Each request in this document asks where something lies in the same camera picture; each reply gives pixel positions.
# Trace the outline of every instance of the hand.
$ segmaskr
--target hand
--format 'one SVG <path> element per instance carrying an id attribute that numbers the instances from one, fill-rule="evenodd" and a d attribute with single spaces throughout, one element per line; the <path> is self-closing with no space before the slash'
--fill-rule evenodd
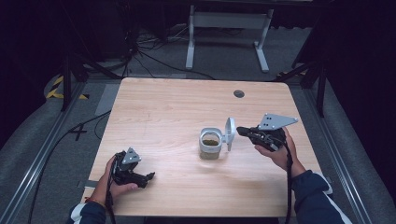
<path id="1" fill-rule="evenodd" d="M 286 142 L 288 144 L 290 154 L 293 159 L 293 165 L 291 166 L 291 176 L 295 177 L 295 176 L 305 172 L 305 168 L 303 167 L 303 165 L 300 163 L 300 161 L 297 158 L 296 146 L 294 145 L 294 141 L 293 141 L 292 137 L 290 136 L 288 129 L 284 127 L 283 131 L 285 131 Z M 286 148 L 284 146 L 282 146 L 279 150 L 274 151 L 274 152 L 271 152 L 268 149 L 266 149 L 265 147 L 262 147 L 259 145 L 256 145 L 254 148 L 256 148 L 263 156 L 271 158 L 271 160 L 274 162 L 274 164 L 276 164 L 277 166 L 279 166 L 280 168 L 282 168 L 285 171 L 287 170 L 288 151 L 286 150 Z"/>
<path id="2" fill-rule="evenodd" d="M 105 173 L 102 175 L 102 177 L 99 179 L 95 190 L 93 191 L 93 194 L 91 196 L 91 199 L 105 204 L 106 201 L 106 191 L 107 191 L 107 180 L 109 178 L 110 174 L 110 169 L 111 169 L 111 164 L 114 161 L 115 157 L 112 157 L 106 165 Z M 138 186 L 135 183 L 130 183 L 126 185 L 118 185 L 115 182 L 113 182 L 110 186 L 110 192 L 113 197 L 113 200 L 116 200 L 117 197 L 119 197 L 121 194 L 126 193 L 128 191 L 138 189 Z"/>

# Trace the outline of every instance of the person's right hand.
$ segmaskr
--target person's right hand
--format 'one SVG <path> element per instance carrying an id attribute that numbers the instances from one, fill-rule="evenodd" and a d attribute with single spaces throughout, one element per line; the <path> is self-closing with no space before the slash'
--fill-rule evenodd
<path id="1" fill-rule="evenodd" d="M 296 146 L 294 145 L 294 141 L 290 136 L 288 129 L 284 127 L 283 131 L 285 131 L 286 142 L 288 144 L 288 147 L 290 149 L 290 154 L 293 159 L 293 165 L 291 166 L 291 176 L 297 176 L 305 172 L 305 168 L 297 158 Z M 282 146 L 279 150 L 274 152 L 259 145 L 256 145 L 254 148 L 256 148 L 263 156 L 271 158 L 274 164 L 276 164 L 285 171 L 287 170 L 288 151 L 284 146 Z"/>

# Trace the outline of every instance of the sleeve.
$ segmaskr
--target sleeve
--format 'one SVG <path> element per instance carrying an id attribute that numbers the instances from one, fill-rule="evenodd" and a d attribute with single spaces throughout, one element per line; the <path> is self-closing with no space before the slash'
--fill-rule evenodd
<path id="1" fill-rule="evenodd" d="M 79 203 L 72 207 L 66 224 L 106 223 L 106 209 L 99 203 Z"/>
<path id="2" fill-rule="evenodd" d="M 332 193 L 329 183 L 321 175 L 308 170 L 292 180 L 295 194 L 294 210 L 301 224 L 351 223 L 334 201 L 327 195 Z"/>

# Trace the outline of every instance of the white stand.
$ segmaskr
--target white stand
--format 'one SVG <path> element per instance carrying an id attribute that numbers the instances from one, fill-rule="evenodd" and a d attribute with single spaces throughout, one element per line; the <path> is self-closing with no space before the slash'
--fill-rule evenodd
<path id="1" fill-rule="evenodd" d="M 189 23 L 190 39 L 189 48 L 187 50 L 186 68 L 192 69 L 194 59 L 194 27 L 261 29 L 262 36 L 260 41 L 255 41 L 254 46 L 262 71 L 267 73 L 269 68 L 264 57 L 262 46 L 271 23 L 273 12 L 272 9 L 268 10 L 267 14 L 195 12 L 194 6 L 191 6 Z"/>

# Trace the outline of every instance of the dark background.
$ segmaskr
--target dark background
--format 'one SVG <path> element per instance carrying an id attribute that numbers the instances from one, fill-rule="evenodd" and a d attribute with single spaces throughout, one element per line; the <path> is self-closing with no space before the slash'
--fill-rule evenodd
<path id="1" fill-rule="evenodd" d="M 126 29 L 112 4 L 0 3 L 0 147 L 45 103 L 44 87 L 59 73 L 65 48 L 96 62 L 126 54 Z M 314 27 L 296 62 L 326 62 L 335 94 L 395 202 L 395 8 L 387 1 L 335 1 L 335 5 L 338 9 L 326 11 L 318 22 L 317 10 L 278 10 L 272 25 Z M 137 26 L 133 28 L 147 28 L 159 38 L 166 36 L 167 28 L 186 23 L 189 15 L 186 6 L 134 8 L 138 12 L 131 20 L 139 23 L 132 23 Z"/>

